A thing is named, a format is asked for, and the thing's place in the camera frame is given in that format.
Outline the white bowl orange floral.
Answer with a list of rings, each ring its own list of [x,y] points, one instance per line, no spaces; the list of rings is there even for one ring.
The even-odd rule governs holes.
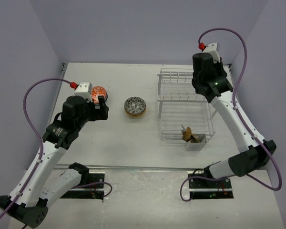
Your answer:
[[[108,99],[108,94],[102,86],[95,86],[92,88],[92,100],[95,104],[99,102],[98,97],[103,96],[104,100],[107,101]]]

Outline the red geometric pattern bowl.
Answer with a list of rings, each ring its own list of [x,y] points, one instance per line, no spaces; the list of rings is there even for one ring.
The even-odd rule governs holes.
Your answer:
[[[146,102],[140,97],[130,97],[124,102],[124,110],[131,114],[139,114],[146,110]]]

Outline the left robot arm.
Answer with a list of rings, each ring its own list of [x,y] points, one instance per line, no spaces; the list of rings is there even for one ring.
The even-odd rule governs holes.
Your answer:
[[[89,170],[79,163],[68,169],[50,187],[45,183],[60,158],[70,148],[87,122],[107,120],[109,108],[103,96],[98,103],[81,96],[70,96],[53,122],[46,128],[28,171],[9,195],[0,196],[4,213],[34,229],[45,219],[50,206],[73,187],[89,184]]]

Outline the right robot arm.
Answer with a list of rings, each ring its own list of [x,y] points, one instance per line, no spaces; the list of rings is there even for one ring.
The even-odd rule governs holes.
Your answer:
[[[245,176],[265,166],[276,150],[273,140],[267,141],[252,125],[237,100],[227,79],[222,63],[214,62],[211,54],[201,52],[192,56],[192,85],[197,94],[204,96],[221,115],[228,126],[239,153],[227,160],[206,167],[203,182],[215,187],[222,177]]]

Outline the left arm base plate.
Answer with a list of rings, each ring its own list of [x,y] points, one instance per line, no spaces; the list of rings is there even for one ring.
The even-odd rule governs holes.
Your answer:
[[[90,173],[86,184],[103,182],[105,180],[104,173]],[[71,189],[66,192],[61,199],[99,199],[103,200],[104,184],[95,184],[93,186]]]

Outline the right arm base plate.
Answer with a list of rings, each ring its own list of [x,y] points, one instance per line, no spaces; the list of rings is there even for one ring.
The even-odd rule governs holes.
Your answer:
[[[209,181],[204,179],[189,179],[191,200],[201,199],[233,199],[233,190],[229,179]]]

